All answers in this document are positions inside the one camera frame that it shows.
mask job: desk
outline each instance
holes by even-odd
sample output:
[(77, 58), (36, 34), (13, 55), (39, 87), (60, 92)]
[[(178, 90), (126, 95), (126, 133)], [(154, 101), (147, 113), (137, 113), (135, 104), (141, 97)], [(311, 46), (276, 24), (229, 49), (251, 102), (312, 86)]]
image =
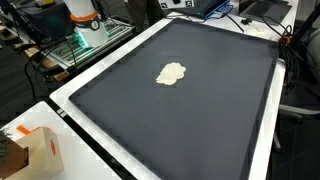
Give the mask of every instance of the desk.
[(57, 134), (64, 171), (53, 180), (121, 180), (45, 102), (36, 104), (4, 127), (13, 140), (23, 136), (16, 130), (19, 125), (29, 130), (46, 126)]
[[(293, 26), (295, 14), (297, 10), (298, 0), (292, 0), (289, 3), (292, 5), (292, 9), (289, 12), (289, 15), (283, 21), (284, 25), (291, 24)], [(242, 18), (230, 15), (238, 23)], [(132, 39), (130, 42), (126, 43), (112, 54), (108, 55), (97, 64), (87, 69), (85, 72), (74, 78), (69, 83), (62, 86), (60, 89), (55, 91), (50, 95), (50, 98), (57, 103), (76, 123), (84, 128), (88, 134), (95, 138), (95, 140), (101, 144), (115, 159), (117, 159), (128, 171), (130, 171), (137, 179), (150, 180), (150, 179), (159, 179), (155, 176), (149, 169), (147, 169), (142, 163), (135, 159), (131, 154), (129, 154), (124, 148), (122, 148), (117, 142), (115, 142), (109, 135), (107, 135), (103, 130), (101, 130), (97, 125), (95, 125), (91, 120), (89, 120), (79, 109), (77, 109), (70, 101), (69, 96), (73, 94), (76, 90), (81, 88), (87, 82), (92, 80), (98, 74), (103, 72), (109, 66), (117, 62), (127, 53), (136, 48), (139, 44), (144, 42), (150, 36), (155, 34), (161, 28), (166, 26), (171, 20), (163, 19), (141, 33), (136, 38)], [(232, 21), (228, 18), (223, 18), (219, 20), (208, 20), (204, 24), (219, 27), (222, 29), (227, 29), (230, 31), (241, 32), (238, 27), (233, 24)], [(275, 33), (268, 29), (268, 27), (259, 22), (254, 22), (258, 27), (263, 27), (266, 34), (256, 34), (255, 36), (276, 40), (278, 37)], [(244, 25), (241, 25), (246, 32), (248, 28)], [(256, 145), (256, 150), (253, 156), (253, 162), (250, 172), (250, 180), (263, 180), (266, 177), (266, 172), (268, 168), (269, 154), (271, 151), (271, 145), (273, 140), (273, 134), (276, 124), (277, 112), (280, 102), (280, 96), (282, 91), (282, 85), (284, 80), (285, 67), (281, 61), (277, 62), (273, 80), (271, 83), (271, 89), (269, 91), (269, 96), (267, 99), (267, 104), (265, 108), (265, 113), (263, 115), (261, 128), (258, 136), (258, 141)]]

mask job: dough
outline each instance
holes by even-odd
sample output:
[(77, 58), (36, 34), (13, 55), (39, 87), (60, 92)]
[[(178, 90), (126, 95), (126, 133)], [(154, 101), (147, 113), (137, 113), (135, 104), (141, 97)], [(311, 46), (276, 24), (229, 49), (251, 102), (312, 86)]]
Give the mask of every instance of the dough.
[(178, 79), (182, 79), (184, 77), (185, 71), (186, 68), (181, 66), (180, 63), (173, 62), (167, 64), (160, 72), (156, 81), (159, 84), (173, 85)]

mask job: gray floor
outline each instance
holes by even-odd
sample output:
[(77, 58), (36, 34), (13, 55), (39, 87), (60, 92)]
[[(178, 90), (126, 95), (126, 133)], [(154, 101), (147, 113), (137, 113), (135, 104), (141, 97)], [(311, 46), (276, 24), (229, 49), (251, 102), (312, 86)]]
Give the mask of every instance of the gray floor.
[[(122, 0), (108, 0), (111, 14), (128, 18), (128, 13)], [(1, 124), (14, 119), (17, 115), (34, 105), (30, 85), (23, 73), (27, 58), (17, 55), (8, 47), (0, 50), (0, 127)], [(29, 69), (34, 80), (34, 72)], [(309, 82), (312, 77), (307, 73), (302, 80)], [(43, 100), (48, 99), (50, 92), (62, 84), (47, 84), (41, 81), (42, 92), (36, 87), (36, 92)], [(319, 108), (320, 101), (306, 91), (306, 85), (301, 83), (290, 96), (283, 96), (282, 103), (301, 107)], [(316, 180), (320, 179), (320, 122), (305, 118), (302, 124), (286, 117), (280, 118), (281, 153), (272, 153), (272, 178), (274, 180)]]

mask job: dark mat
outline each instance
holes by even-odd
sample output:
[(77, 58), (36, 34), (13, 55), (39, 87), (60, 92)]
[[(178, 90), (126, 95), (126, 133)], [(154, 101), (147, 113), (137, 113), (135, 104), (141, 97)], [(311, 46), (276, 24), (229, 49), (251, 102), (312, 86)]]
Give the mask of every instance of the dark mat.
[[(162, 179), (247, 179), (274, 46), (176, 19), (70, 99)], [(171, 62), (185, 77), (157, 84)]]

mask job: white table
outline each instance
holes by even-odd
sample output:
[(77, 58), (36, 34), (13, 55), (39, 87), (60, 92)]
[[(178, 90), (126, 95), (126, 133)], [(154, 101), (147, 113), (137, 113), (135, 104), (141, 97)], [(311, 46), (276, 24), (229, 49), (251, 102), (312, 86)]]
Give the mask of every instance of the white table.
[(16, 130), (19, 125), (29, 130), (46, 126), (57, 134), (64, 171), (53, 180), (121, 180), (45, 102), (36, 104), (4, 126), (13, 140), (23, 137)]
[[(284, 26), (294, 25), (295, 14), (297, 11), (298, 0), (291, 0), (290, 5), (292, 9), (290, 10), (288, 16), (283, 20)], [(172, 13), (170, 16), (178, 15), (178, 13)], [(236, 15), (230, 15), (235, 21), (240, 24), (240, 20), (243, 19)], [(99, 75), (109, 66), (117, 62), (127, 53), (136, 48), (139, 44), (144, 42), (150, 36), (155, 34), (161, 28), (166, 26), (171, 20), (163, 19), (159, 21), (154, 26), (147, 29), (145, 32), (132, 39), (130, 42), (126, 43), (97, 64), (74, 78), (69, 83), (62, 86), (60, 89), (55, 91), (50, 95), (50, 98), (58, 104), (72, 119), (76, 121), (81, 127), (85, 129), (94, 139), (101, 144), (114, 158), (116, 158), (128, 171), (130, 171), (137, 179), (150, 180), (159, 179), (154, 175), (149, 169), (147, 169), (142, 163), (140, 163), (136, 158), (129, 154), (124, 148), (122, 148), (117, 142), (115, 142), (109, 135), (107, 135), (103, 130), (101, 130), (97, 125), (95, 125), (90, 119), (88, 119), (78, 108), (76, 108), (70, 101), (69, 96), (73, 94), (76, 90), (81, 88), (87, 82), (92, 80), (94, 77)], [(218, 20), (208, 20), (204, 24), (218, 27), (222, 29), (227, 29), (230, 31), (235, 31), (242, 33), (239, 28), (228, 18), (218, 19)], [(264, 33), (252, 33), (249, 26), (241, 25), (246, 31), (246, 34), (254, 35), (260, 38), (269, 39), (276, 41), (278, 36), (268, 27), (259, 22), (253, 22), (256, 27), (264, 28)], [(277, 30), (282, 32), (281, 27), (276, 27)], [(269, 155), (272, 146), (272, 140), (274, 135), (274, 129), (276, 124), (277, 112), (280, 102), (280, 96), (283, 86), (283, 80), (285, 75), (285, 67), (283, 63), (279, 60), (273, 80), (271, 83), (271, 89), (269, 91), (267, 105), (265, 108), (265, 113), (263, 115), (261, 128), (258, 136), (258, 141), (256, 145), (256, 150), (253, 156), (253, 162), (250, 172), (250, 180), (264, 180), (266, 177), (266, 172), (268, 168)]]

